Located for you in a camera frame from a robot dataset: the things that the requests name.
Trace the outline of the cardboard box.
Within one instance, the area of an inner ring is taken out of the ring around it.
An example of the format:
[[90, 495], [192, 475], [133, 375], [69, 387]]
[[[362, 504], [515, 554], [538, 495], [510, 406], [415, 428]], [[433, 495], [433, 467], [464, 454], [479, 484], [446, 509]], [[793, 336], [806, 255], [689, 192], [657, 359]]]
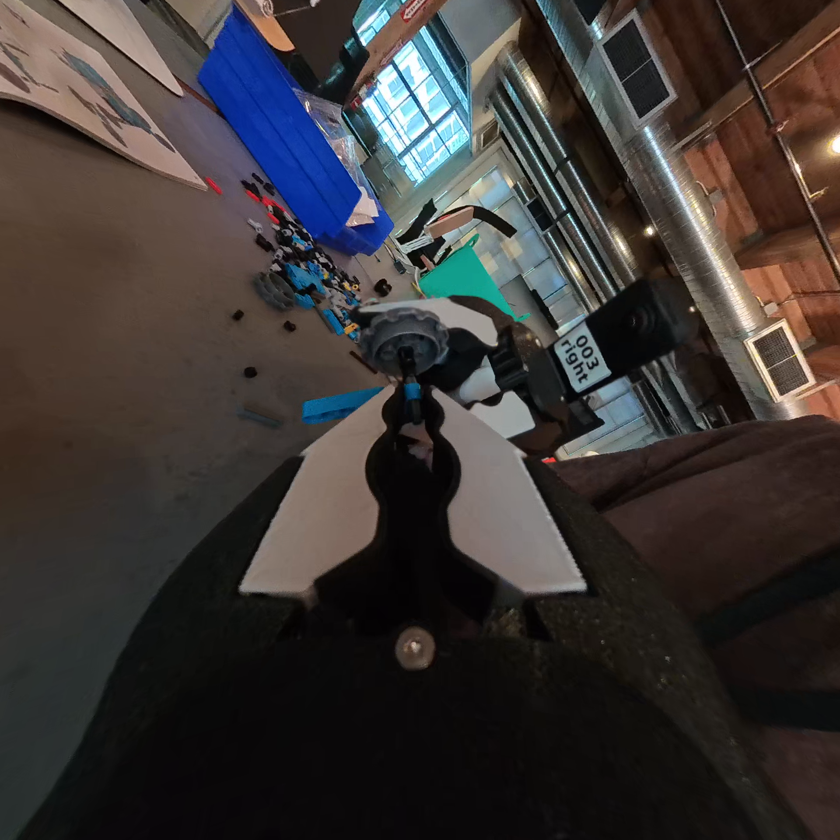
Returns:
[[371, 89], [382, 69], [446, 3], [446, 1], [407, 1], [398, 8], [366, 46], [369, 58], [345, 96], [344, 107], [353, 105]]

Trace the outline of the slim silver air duct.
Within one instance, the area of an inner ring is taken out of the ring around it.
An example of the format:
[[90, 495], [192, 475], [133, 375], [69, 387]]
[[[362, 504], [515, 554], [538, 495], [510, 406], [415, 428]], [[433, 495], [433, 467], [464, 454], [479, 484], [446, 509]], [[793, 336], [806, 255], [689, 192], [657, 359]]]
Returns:
[[501, 134], [584, 276], [604, 299], [614, 297], [642, 275], [626, 238], [571, 142], [554, 127], [549, 100], [515, 41], [500, 48], [495, 72], [487, 105]]

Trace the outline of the blue toy beam piece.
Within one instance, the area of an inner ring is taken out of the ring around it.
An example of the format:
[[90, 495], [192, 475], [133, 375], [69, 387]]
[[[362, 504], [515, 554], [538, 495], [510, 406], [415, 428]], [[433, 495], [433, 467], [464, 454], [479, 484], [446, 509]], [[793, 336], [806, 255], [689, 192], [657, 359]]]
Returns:
[[380, 385], [306, 401], [301, 406], [301, 421], [307, 425], [318, 425], [343, 420], [383, 390]]

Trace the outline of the clear plastic bag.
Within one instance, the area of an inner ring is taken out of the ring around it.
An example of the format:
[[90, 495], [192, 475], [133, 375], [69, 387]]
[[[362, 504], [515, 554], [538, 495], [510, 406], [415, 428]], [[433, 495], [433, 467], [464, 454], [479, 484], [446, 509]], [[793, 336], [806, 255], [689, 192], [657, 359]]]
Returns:
[[356, 228], [373, 224], [380, 215], [380, 210], [375, 203], [373, 187], [362, 171], [355, 138], [347, 129], [341, 106], [299, 88], [294, 88], [293, 91], [341, 161], [344, 169], [360, 189], [360, 199], [346, 222], [346, 227]]

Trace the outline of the black toy axle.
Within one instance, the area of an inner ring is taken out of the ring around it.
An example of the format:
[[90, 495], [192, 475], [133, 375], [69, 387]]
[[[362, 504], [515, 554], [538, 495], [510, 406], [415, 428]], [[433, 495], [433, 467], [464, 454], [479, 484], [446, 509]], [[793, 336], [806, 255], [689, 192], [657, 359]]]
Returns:
[[397, 360], [402, 376], [403, 404], [406, 422], [418, 426], [423, 422], [423, 392], [417, 381], [417, 365], [414, 350], [403, 345], [397, 351]]

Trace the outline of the pile of small toy pieces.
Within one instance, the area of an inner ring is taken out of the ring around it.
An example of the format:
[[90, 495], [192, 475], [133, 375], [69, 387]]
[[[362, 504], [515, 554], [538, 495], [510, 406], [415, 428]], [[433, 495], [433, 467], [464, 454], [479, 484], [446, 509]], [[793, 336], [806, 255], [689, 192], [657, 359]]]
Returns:
[[255, 244], [270, 257], [254, 278], [260, 298], [273, 309], [315, 312], [328, 330], [359, 342], [354, 311], [361, 305], [358, 278], [340, 267], [309, 231], [277, 200], [277, 189], [252, 172], [241, 182], [245, 194], [266, 212], [266, 223], [246, 220]]

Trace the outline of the teal box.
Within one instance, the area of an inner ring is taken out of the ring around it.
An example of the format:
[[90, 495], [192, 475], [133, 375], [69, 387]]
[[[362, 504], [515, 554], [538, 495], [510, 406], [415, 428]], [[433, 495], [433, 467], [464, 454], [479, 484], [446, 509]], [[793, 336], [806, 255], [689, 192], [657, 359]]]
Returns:
[[516, 322], [530, 319], [530, 313], [517, 315], [491, 278], [475, 246], [480, 237], [473, 235], [434, 269], [420, 277], [418, 288], [425, 298], [473, 297], [488, 302]]

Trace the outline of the large grid window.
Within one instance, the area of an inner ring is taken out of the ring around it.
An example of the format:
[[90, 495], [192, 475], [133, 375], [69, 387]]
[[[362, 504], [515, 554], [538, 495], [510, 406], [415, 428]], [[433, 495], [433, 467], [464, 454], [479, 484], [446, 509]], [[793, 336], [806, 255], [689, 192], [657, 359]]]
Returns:
[[381, 145], [411, 186], [467, 146], [469, 82], [466, 57], [436, 14], [384, 64], [362, 100]]

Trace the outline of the large silver air duct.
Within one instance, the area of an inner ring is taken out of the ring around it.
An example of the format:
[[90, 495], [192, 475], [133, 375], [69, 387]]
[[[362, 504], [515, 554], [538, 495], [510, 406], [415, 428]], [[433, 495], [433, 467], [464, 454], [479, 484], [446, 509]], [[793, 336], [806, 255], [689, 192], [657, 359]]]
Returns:
[[575, 2], [537, 5], [753, 414], [762, 421], [805, 416], [802, 399], [773, 399], [745, 345], [770, 322], [677, 151], [673, 131], [660, 114], [637, 120], [597, 27], [584, 21]]

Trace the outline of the grey desk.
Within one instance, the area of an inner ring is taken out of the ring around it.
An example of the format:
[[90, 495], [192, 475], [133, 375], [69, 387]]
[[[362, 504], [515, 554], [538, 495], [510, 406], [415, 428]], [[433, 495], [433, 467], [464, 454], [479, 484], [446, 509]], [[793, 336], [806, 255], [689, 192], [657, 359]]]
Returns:
[[178, 98], [58, 3], [27, 5], [99, 51], [224, 194], [2, 104], [2, 838], [59, 778], [174, 567], [324, 430], [301, 405], [381, 380], [316, 313], [256, 294], [267, 254], [240, 182], [261, 167], [203, 89]]

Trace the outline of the white air vent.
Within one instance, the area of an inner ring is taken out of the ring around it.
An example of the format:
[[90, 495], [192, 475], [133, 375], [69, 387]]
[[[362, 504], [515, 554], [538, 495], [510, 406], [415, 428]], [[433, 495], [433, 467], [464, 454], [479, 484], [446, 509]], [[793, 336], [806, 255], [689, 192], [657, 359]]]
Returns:
[[816, 386], [816, 377], [785, 318], [771, 318], [768, 326], [742, 342], [775, 403], [800, 398]]
[[661, 117], [678, 93], [641, 14], [634, 9], [597, 42], [605, 68], [617, 87], [620, 112], [634, 130]]

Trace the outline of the grey toy gear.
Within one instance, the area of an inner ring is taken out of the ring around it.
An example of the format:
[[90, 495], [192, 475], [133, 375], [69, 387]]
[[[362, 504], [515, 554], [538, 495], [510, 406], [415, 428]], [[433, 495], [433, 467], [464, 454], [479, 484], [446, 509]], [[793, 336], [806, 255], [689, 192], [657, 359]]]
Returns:
[[445, 361], [449, 351], [448, 330], [433, 314], [400, 311], [358, 318], [360, 352], [376, 370], [402, 378], [397, 351], [411, 346], [416, 361], [416, 377]]

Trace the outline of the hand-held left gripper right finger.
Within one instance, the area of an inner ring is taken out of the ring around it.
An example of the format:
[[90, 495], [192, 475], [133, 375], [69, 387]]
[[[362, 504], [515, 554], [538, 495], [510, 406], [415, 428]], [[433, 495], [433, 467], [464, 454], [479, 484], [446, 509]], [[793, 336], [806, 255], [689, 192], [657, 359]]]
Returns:
[[520, 596], [583, 594], [587, 583], [524, 454], [436, 388], [427, 421], [445, 535], [467, 561]]

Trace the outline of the blue plastic bin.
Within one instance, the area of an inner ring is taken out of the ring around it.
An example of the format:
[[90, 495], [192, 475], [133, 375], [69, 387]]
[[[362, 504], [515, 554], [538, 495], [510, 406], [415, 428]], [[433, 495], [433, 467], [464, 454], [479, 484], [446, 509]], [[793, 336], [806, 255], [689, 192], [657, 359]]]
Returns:
[[349, 256], [382, 247], [393, 221], [377, 205], [371, 223], [347, 225], [361, 189], [303, 107], [297, 83], [237, 7], [197, 78], [310, 235]]

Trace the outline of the white instruction sheet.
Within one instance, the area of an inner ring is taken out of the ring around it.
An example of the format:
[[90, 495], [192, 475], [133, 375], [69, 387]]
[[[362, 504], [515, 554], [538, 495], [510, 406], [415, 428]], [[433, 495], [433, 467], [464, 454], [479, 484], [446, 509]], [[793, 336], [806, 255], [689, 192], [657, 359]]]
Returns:
[[124, 1], [59, 1], [101, 38], [177, 97], [184, 96], [180, 82], [152, 44], [140, 22]]
[[206, 191], [108, 62], [24, 3], [2, 2], [1, 97], [40, 110], [143, 168]]

